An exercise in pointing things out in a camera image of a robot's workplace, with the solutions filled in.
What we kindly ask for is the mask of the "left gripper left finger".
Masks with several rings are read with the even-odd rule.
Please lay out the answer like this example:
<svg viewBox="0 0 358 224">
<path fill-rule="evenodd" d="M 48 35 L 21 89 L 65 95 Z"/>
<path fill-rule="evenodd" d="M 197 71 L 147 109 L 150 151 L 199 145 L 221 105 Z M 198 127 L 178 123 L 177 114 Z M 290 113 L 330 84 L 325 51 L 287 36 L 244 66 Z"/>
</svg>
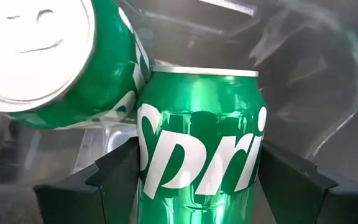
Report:
<svg viewBox="0 0 358 224">
<path fill-rule="evenodd" d="M 130 224 L 139 177 L 139 142 L 131 137 L 90 166 L 33 190 L 44 224 Z"/>
</svg>

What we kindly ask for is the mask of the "clear plastic storage bin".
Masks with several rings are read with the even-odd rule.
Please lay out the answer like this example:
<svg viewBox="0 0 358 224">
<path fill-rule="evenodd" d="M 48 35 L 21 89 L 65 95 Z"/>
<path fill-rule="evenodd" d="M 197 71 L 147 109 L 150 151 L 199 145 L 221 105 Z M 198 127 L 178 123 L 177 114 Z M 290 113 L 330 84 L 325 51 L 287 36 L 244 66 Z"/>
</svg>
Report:
<svg viewBox="0 0 358 224">
<path fill-rule="evenodd" d="M 358 0 L 118 0 L 161 65 L 258 70 L 266 140 L 358 182 Z M 82 170 L 135 134 L 51 131 L 0 114 L 0 184 Z"/>
</svg>

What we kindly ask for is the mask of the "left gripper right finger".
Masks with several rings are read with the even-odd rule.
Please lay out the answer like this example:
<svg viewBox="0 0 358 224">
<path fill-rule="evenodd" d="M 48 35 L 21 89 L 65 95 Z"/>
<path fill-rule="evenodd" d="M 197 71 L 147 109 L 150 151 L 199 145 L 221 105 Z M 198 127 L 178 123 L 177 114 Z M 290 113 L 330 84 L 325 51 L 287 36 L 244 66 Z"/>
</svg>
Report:
<svg viewBox="0 0 358 224">
<path fill-rule="evenodd" d="M 316 164 L 268 141 L 258 176 L 276 224 L 316 224 L 326 191 L 337 186 Z"/>
</svg>

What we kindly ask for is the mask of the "green Sprite can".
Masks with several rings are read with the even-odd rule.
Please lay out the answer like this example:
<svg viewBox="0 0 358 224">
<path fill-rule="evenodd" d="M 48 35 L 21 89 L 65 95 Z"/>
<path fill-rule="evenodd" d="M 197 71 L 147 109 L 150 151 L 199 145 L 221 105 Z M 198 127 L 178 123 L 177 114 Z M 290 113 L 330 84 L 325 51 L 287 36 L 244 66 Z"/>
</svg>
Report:
<svg viewBox="0 0 358 224">
<path fill-rule="evenodd" d="M 267 119 L 258 72 L 151 71 L 137 107 L 137 223 L 251 224 Z"/>
<path fill-rule="evenodd" d="M 130 123 L 150 62 L 115 0 L 0 0 L 0 113 L 37 128 Z"/>
</svg>

